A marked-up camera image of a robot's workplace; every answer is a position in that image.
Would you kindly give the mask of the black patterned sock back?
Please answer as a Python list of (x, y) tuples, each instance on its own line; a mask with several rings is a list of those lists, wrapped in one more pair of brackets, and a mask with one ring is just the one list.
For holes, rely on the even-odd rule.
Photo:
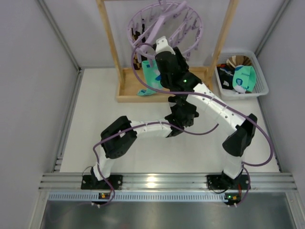
[(229, 67), (218, 67), (217, 68), (221, 87), (227, 90), (233, 90), (233, 77), (235, 69)]

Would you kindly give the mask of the mint green sock front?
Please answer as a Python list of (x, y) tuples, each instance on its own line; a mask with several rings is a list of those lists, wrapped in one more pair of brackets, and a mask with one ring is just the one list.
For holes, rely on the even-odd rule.
[(238, 93), (252, 93), (256, 85), (256, 72), (253, 66), (239, 65), (235, 68), (233, 89)]

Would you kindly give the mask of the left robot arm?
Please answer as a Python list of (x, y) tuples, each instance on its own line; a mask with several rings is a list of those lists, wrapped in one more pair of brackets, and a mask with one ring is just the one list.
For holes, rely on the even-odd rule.
[(108, 178), (114, 161), (127, 153), (136, 139), (174, 137), (194, 123), (199, 116), (197, 108), (178, 96), (169, 98), (171, 114), (156, 121), (131, 121), (127, 116), (116, 119), (101, 133), (101, 141), (93, 148), (100, 148), (97, 163), (91, 169), (91, 179), (96, 184)]

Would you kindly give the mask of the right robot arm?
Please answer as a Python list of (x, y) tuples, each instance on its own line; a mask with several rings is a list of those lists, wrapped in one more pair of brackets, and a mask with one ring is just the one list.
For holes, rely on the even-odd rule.
[(257, 117), (238, 114), (214, 95), (200, 78), (189, 71), (177, 47), (156, 48), (155, 60), (162, 87), (173, 94), (168, 98), (171, 114), (165, 117), (173, 125), (170, 136), (192, 126), (199, 116), (197, 109), (207, 113), (228, 135), (222, 144), (227, 153), (223, 174), (235, 180), (242, 172), (242, 157), (254, 137)]

